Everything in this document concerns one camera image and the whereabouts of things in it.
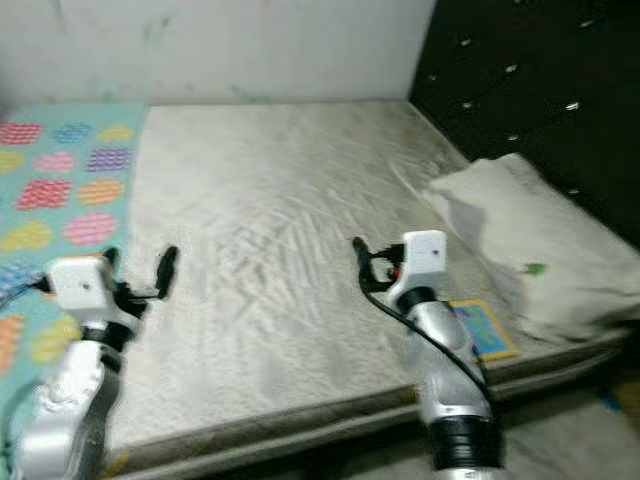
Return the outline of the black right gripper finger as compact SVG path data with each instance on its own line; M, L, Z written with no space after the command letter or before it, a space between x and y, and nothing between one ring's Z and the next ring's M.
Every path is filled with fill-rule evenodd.
M374 255L372 255L372 252L369 250L365 239L355 237L351 243L356 256L358 288L364 293L380 292L381 283L376 279L374 269L372 269L372 259L374 259Z

